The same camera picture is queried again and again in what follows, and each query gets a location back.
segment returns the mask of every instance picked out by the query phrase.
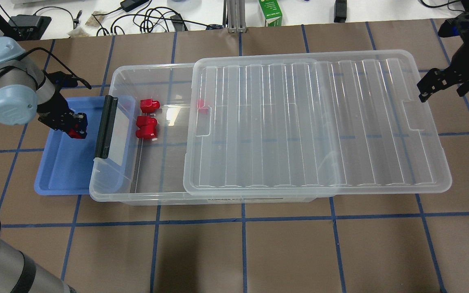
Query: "blue tape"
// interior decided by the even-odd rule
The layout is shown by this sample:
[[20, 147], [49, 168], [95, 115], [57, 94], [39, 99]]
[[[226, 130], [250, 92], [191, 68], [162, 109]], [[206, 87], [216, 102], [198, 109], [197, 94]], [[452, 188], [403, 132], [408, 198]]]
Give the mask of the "blue tape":
[[13, 156], [12, 164], [10, 166], [10, 170], [8, 171], [8, 176], [5, 181], [5, 187], [3, 187], [3, 191], [1, 193], [0, 207], [2, 206], [3, 200], [5, 199], [8, 184], [10, 183], [10, 178], [12, 177], [13, 168], [15, 167], [15, 162], [17, 161], [17, 155], [19, 154], [19, 150], [21, 149], [21, 144], [23, 143], [24, 134], [27, 128], [28, 128], [28, 124], [25, 124], [23, 127], [23, 132], [21, 132], [21, 137], [19, 138], [19, 143], [17, 144], [17, 149], [15, 149], [15, 155]]
[[106, 69], [104, 70], [103, 83], [101, 85], [101, 91], [99, 95], [104, 93], [104, 85], [106, 85], [106, 79], [108, 78], [108, 71], [110, 70], [110, 62], [112, 61], [113, 46], [115, 45], [115, 35], [112, 36], [112, 44], [110, 44], [110, 52], [108, 53], [108, 61], [106, 61]]
[[344, 274], [344, 271], [343, 271], [343, 260], [341, 258], [341, 248], [339, 246], [338, 224], [336, 223], [334, 199], [329, 198], [329, 201], [331, 203], [331, 219], [333, 221], [335, 253], [336, 253], [336, 256], [338, 258], [339, 278], [341, 280], [341, 291], [342, 291], [342, 293], [346, 293], [345, 274]]
[[77, 223], [77, 216], [79, 215], [79, 207], [81, 204], [82, 195], [77, 195], [77, 203], [75, 205], [75, 211], [73, 212], [73, 219], [70, 228], [70, 236], [68, 237], [68, 244], [66, 246], [65, 260], [63, 261], [63, 270], [61, 271], [61, 280], [65, 279], [66, 267], [68, 265], [68, 258], [70, 257], [71, 243], [73, 240], [73, 232], [75, 231], [75, 224]]
[[[50, 45], [50, 52], [54, 52], [54, 45], [55, 45], [55, 39], [52, 40], [52, 45]], [[50, 62], [50, 54], [46, 57], [46, 62], [44, 63], [43, 70], [46, 71], [46, 68], [48, 67], [48, 63]]]
[[3, 228], [51, 228], [71, 227], [72, 223], [46, 223], [46, 224], [2, 224]]
[[435, 273], [437, 275], [437, 282], [439, 282], [439, 288], [441, 288], [441, 293], [446, 293], [445, 284], [443, 282], [443, 277], [441, 276], [441, 270], [439, 269], [439, 264], [437, 263], [437, 257], [435, 256], [434, 244], [432, 243], [432, 238], [430, 237], [430, 230], [428, 229], [428, 224], [426, 223], [425, 212], [423, 210], [423, 205], [421, 204], [421, 197], [417, 193], [415, 195], [417, 200], [417, 206], [419, 207], [419, 213], [421, 213], [421, 219], [423, 220], [423, 228], [425, 230], [426, 241], [428, 241], [428, 247], [430, 248], [430, 255], [432, 256], [432, 262], [434, 263]]
[[29, 153], [42, 151], [44, 151], [44, 149], [0, 150], [0, 153]]
[[242, 208], [242, 273], [243, 273], [243, 293], [247, 293], [247, 233], [245, 220], [245, 203], [241, 204]]
[[151, 254], [151, 273], [149, 275], [149, 291], [153, 292], [155, 287], [155, 265], [157, 261], [157, 247], [158, 247], [158, 228], [160, 221], [160, 206], [157, 206], [157, 217], [155, 218], [155, 234], [153, 236], [153, 252]]
[[370, 25], [368, 22], [365, 22], [366, 30], [368, 31], [368, 37], [370, 38], [370, 43], [372, 44], [372, 50], [376, 49], [376, 42], [374, 41], [374, 37], [372, 37], [372, 31], [370, 30]]
[[243, 56], [242, 53], [242, 33], [238, 33], [238, 56]]
[[305, 32], [305, 26], [301, 25], [301, 32], [303, 34], [303, 42], [305, 43], [305, 52], [310, 52], [309, 43], [307, 42], [307, 33]]

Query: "blue tray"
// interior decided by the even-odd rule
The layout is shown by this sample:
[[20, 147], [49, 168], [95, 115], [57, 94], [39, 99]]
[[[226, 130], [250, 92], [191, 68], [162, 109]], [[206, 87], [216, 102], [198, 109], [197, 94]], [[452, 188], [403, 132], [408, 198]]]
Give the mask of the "blue tray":
[[88, 136], [86, 139], [71, 139], [62, 131], [50, 130], [34, 184], [35, 191], [40, 195], [90, 194], [95, 143], [104, 97], [68, 98], [67, 101], [75, 112], [86, 113]]

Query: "white table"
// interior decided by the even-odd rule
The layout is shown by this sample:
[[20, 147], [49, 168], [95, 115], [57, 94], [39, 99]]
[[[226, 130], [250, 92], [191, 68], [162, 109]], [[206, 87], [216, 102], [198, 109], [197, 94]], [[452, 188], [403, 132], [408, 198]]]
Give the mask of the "white table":
[[[84, 24], [93, 11], [109, 12], [119, 7], [121, 0], [43, 0], [26, 4], [13, 4], [10, 0], [0, 0], [9, 15], [33, 14], [44, 6], [60, 6], [71, 11], [75, 16], [82, 10], [81, 22]], [[445, 3], [446, 0], [425, 0], [430, 5]], [[279, 0], [283, 11], [283, 25], [297, 24], [327, 24], [333, 22], [334, 0]], [[186, 20], [193, 20], [204, 24], [221, 24], [223, 18], [223, 0], [153, 0], [150, 7], [168, 6], [179, 12]], [[460, 3], [451, 4], [451, 8], [462, 9]], [[259, 17], [259, 4], [257, 0], [246, 0], [246, 25], [263, 26]], [[103, 25], [110, 29], [113, 20], [124, 11], [117, 11], [107, 17]], [[348, 0], [347, 22], [377, 22], [384, 20], [426, 19], [426, 18], [450, 18], [458, 15], [458, 12], [449, 11], [446, 7], [426, 8], [418, 0]], [[72, 29], [69, 15], [59, 9], [45, 9], [38, 15], [52, 17], [52, 23], [43, 35], [43, 39], [59, 39], [68, 37], [66, 34]], [[138, 33], [138, 28], [132, 24], [132, 17], [125, 17], [117, 23], [125, 32]], [[187, 24], [190, 30], [203, 30], [203, 26]], [[95, 35], [96, 28], [84, 26], [86, 32]]]

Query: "plastic bin lid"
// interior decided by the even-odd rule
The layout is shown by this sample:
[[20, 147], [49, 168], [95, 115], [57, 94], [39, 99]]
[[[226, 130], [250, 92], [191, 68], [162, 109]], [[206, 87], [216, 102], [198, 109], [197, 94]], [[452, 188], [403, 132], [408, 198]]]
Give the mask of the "plastic bin lid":
[[193, 68], [191, 195], [443, 192], [451, 175], [402, 50], [207, 58]]

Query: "electrical cable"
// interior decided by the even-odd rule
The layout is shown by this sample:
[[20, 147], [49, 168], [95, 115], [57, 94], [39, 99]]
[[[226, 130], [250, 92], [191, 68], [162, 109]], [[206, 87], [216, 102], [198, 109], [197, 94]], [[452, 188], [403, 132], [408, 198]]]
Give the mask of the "electrical cable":
[[5, 8], [2, 7], [1, 3], [0, 3], [0, 8], [3, 11], [3, 13], [5, 13], [5, 15], [7, 15], [10, 22], [12, 22], [15, 25], [14, 30], [17, 32], [17, 34], [22, 37], [21, 32], [19, 31], [19, 27], [17, 26], [17, 24], [15, 24], [15, 21], [10, 17], [10, 15], [8, 15], [8, 13], [6, 13]]
[[[72, 74], [72, 76], [80, 81], [83, 85], [85, 85], [88, 89], [91, 89], [92, 86], [89, 84], [89, 82], [87, 82], [86, 80], [84, 80], [83, 78], [80, 78], [79, 76], [77, 76], [70, 68], [67, 67], [67, 65], [65, 65], [61, 60], [59, 60], [59, 58], [57, 58], [57, 56], [55, 56], [52, 52], [50, 52], [49, 50], [45, 49], [45, 48], [41, 48], [41, 47], [36, 47], [36, 48], [33, 48], [31, 50], [29, 50], [28, 52], [25, 52], [24, 54], [21, 54], [20, 56], [18, 56], [16, 58], [16, 60], [22, 60], [24, 57], [30, 55], [31, 53], [37, 51], [37, 50], [41, 50], [43, 52], [46, 52], [48, 55], [52, 56], [52, 58], [54, 58], [61, 66], [63, 66], [68, 72], [70, 72], [70, 74]], [[3, 76], [4, 74], [7, 74], [8, 72], [10, 72], [12, 69], [14, 69], [15, 67], [14, 66], [5, 66], [3, 67], [2, 69], [0, 69], [0, 77]]]
[[[165, 13], [160, 13], [160, 11], [158, 11], [158, 8], [167, 9], [167, 10], [169, 10], [169, 11], [167, 11], [167, 12], [165, 12]], [[166, 14], [171, 13], [171, 12], [173, 12], [175, 15], [178, 14], [177, 11], [175, 11], [175, 10], [169, 8], [169, 7], [156, 7], [155, 9], [157, 10], [158, 13], [160, 13], [160, 16], [161, 16], [162, 18], [164, 18], [164, 16], [165, 16]], [[164, 20], [164, 24], [166, 25], [166, 31], [169, 31], [169, 26], [168, 26], [167, 20]], [[149, 30], [149, 32], [152, 32], [152, 31], [153, 31], [153, 28], [155, 28], [155, 25], [151, 26], [151, 30]]]
[[95, 36], [98, 37], [98, 36], [99, 36], [99, 32], [101, 32], [101, 30], [103, 31], [104, 35], [109, 35], [109, 34], [110, 34], [110, 31], [108, 31], [108, 30], [101, 24], [101, 22], [99, 22], [99, 20], [97, 19], [97, 17], [95, 17], [95, 15], [92, 14], [92, 16], [93, 16], [93, 18], [95, 18], [95, 20], [97, 21], [97, 23], [101, 26], [101, 28], [99, 28], [99, 29], [97, 30], [97, 34], [96, 34]]
[[126, 35], [126, 33], [124, 32], [123, 28], [121, 28], [120, 26], [115, 26], [115, 27], [113, 28], [113, 33], [114, 33], [114, 34], [117, 35], [117, 28], [120, 28], [120, 29], [121, 29], [121, 31], [123, 32], [123, 35]]
[[440, 7], [445, 7], [447, 6], [448, 9], [450, 9], [451, 11], [458, 11], [458, 10], [455, 10], [455, 9], [451, 9], [450, 8], [450, 4], [453, 4], [453, 3], [457, 3], [457, 2], [461, 2], [461, 0], [454, 0], [454, 1], [451, 1], [451, 0], [448, 0], [448, 2], [446, 2], [445, 4], [440, 4], [440, 5], [428, 5], [424, 2], [424, 0], [419, 0], [419, 2], [424, 6], [424, 7], [427, 7], [427, 8], [440, 8]]
[[461, 0], [454, 0], [454, 1], [450, 1], [448, 0], [447, 3], [445, 4], [440, 4], [440, 5], [428, 5], [426, 4], [423, 0], [419, 0], [421, 2], [421, 4], [423, 4], [423, 6], [425, 7], [428, 7], [428, 8], [440, 8], [440, 7], [445, 7], [447, 5], [450, 5], [450, 4], [453, 4], [453, 3], [456, 3], [456, 2], [461, 2]]
[[[166, 8], [166, 9], [171, 10], [171, 11], [174, 12], [174, 13], [177, 13], [176, 11], [174, 11], [173, 9], [168, 8], [168, 7], [156, 7], [156, 8], [151, 8], [151, 9], [153, 9], [152, 11], [155, 11], [155, 10], [158, 9], [158, 8]], [[119, 16], [118, 18], [116, 18], [116, 19], [113, 21], [112, 25], [110, 26], [110, 30], [113, 30], [113, 27], [115, 26], [115, 23], [117, 23], [117, 21], [119, 21], [120, 19], [122, 19], [122, 18], [124, 18], [124, 17], [128, 17], [128, 16], [133, 16], [133, 17], [136, 17], [136, 16], [144, 16], [145, 18], [148, 18], [148, 19], [149, 19], [149, 18], [154, 18], [154, 19], [164, 20], [164, 21], [167, 21], [167, 20], [172, 21], [172, 20], [173, 20], [173, 19], [171, 19], [171, 18], [155, 17], [155, 16], [151, 16], [151, 15], [142, 15], [142, 14], [140, 14], [140, 13], [129, 13], [129, 14], [121, 15], [121, 16]], [[202, 23], [200, 23], [200, 22], [193, 22], [193, 21], [191, 21], [191, 20], [186, 20], [186, 19], [182, 19], [182, 22], [188, 22], [188, 23], [190, 23], [190, 24], [198, 24], [198, 25], [200, 25], [200, 26], [206, 26], [206, 28], [214, 28], [213, 26], [210, 26], [210, 25], [208, 25], [208, 24], [202, 24]]]
[[149, 0], [149, 2], [147, 3], [147, 5], [146, 5], [145, 7], [142, 7], [141, 9], [139, 9], [136, 13], [141, 13], [141, 11], [143, 11], [144, 9], [147, 9], [147, 8], [151, 5], [151, 2], [153, 2], [153, 0]]
[[114, 13], [114, 12], [117, 12], [117, 11], [119, 11], [119, 10], [121, 10], [121, 9], [123, 9], [123, 8], [122, 8], [122, 7], [119, 7], [119, 8], [117, 8], [117, 9], [115, 9], [114, 11], [110, 11], [110, 12], [108, 12], [108, 13], [102, 13], [102, 14], [92, 14], [92, 15], [94, 15], [94, 16], [105, 16], [105, 15], [110, 15], [110, 14], [112, 14], [112, 13]]
[[71, 19], [71, 22], [72, 22], [72, 26], [73, 26], [73, 29], [76, 28], [76, 23], [75, 23], [75, 18], [73, 18], [73, 14], [68, 11], [67, 9], [63, 8], [63, 7], [58, 7], [58, 6], [45, 6], [45, 7], [42, 7], [42, 8], [39, 8], [37, 11], [34, 12], [34, 14], [32, 15], [37, 15], [37, 13], [43, 9], [47, 9], [47, 8], [52, 8], [52, 9], [61, 9], [62, 11], [66, 11], [67, 13], [69, 13], [70, 15], [70, 19]]
[[[161, 25], [160, 24], [160, 19], [156, 22], [156, 24], [153, 24], [153, 22], [151, 20], [149, 20], [149, 18], [151, 17], [151, 13], [153, 13], [153, 11], [156, 11], [157, 13], [159, 13], [161, 17], [164, 17], [164, 15], [166, 15], [168, 13], [171, 13], [171, 11], [162, 13], [158, 10], [158, 8], [161, 8], [161, 7], [151, 8], [151, 9], [147, 10], [145, 12], [145, 18], [141, 22], [141, 24], [137, 24], [134, 20], [134, 24], [140, 28], [141, 33], [142, 32], [152, 32], [153, 28], [156, 26], [156, 24]], [[164, 28], [164, 31], [166, 31], [166, 32], [169, 31], [169, 26], [168, 26], [166, 21], [164, 21], [164, 24], [166, 24], [166, 28]]]

